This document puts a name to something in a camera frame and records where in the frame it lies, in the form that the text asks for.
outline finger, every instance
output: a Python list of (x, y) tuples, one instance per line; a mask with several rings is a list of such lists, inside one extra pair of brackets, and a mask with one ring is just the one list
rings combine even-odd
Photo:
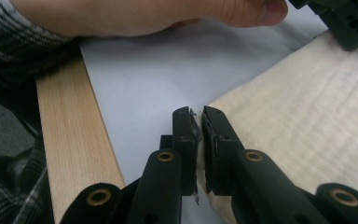
[(190, 25), (190, 24), (194, 24), (194, 23), (196, 23), (198, 21), (200, 21), (200, 19), (179, 21), (179, 22), (174, 23), (172, 26), (170, 26), (170, 28), (178, 29), (178, 28), (182, 28), (184, 26)]
[(284, 0), (204, 0), (204, 17), (236, 27), (267, 26), (279, 23), (287, 15)]

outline plaid shirt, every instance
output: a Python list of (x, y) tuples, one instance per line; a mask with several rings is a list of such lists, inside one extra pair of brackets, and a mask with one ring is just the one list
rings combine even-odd
[[(71, 41), (35, 26), (9, 0), (0, 0), (0, 80), (5, 83), (30, 76), (27, 71), (48, 64), (48, 58), (54, 61), (57, 54), (51, 52)], [(16, 157), (0, 157), (0, 223), (53, 223), (41, 137)]]
[(74, 48), (73, 38), (36, 26), (9, 0), (0, 0), (0, 86), (19, 86), (27, 77), (57, 68)]

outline plaid sleeve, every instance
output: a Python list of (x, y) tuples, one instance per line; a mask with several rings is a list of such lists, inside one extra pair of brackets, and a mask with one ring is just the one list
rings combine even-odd
[(71, 40), (34, 25), (9, 0), (0, 0), (0, 65), (41, 58)]
[(15, 157), (0, 157), (0, 224), (54, 223), (43, 140)]

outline figured maple wood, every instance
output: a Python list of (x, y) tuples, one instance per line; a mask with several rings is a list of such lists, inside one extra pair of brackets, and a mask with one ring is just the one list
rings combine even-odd
[(95, 183), (124, 181), (83, 60), (36, 81), (54, 218)]

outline wood grain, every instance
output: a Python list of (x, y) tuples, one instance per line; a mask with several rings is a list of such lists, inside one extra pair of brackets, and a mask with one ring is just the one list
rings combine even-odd
[(37, 80), (55, 222), (95, 183), (124, 181), (83, 60)]

